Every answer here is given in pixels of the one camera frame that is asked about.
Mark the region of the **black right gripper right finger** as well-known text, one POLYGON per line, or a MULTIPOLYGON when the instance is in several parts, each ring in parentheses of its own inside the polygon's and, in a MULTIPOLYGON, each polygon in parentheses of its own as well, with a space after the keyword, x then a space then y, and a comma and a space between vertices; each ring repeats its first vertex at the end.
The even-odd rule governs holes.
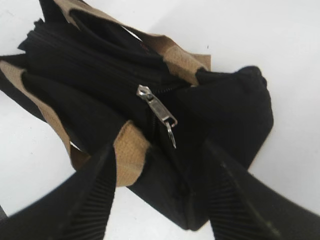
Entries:
POLYGON ((206 213, 216 240, 318 240, 319 215, 267 187, 213 141, 202 145, 206 213))

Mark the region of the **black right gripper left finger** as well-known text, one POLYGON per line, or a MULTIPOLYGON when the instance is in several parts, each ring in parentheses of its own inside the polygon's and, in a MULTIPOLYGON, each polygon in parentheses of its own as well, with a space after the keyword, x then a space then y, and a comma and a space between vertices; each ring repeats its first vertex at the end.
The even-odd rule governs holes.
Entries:
POLYGON ((0 223, 2 240, 102 240, 116 188, 108 144, 63 184, 0 223))

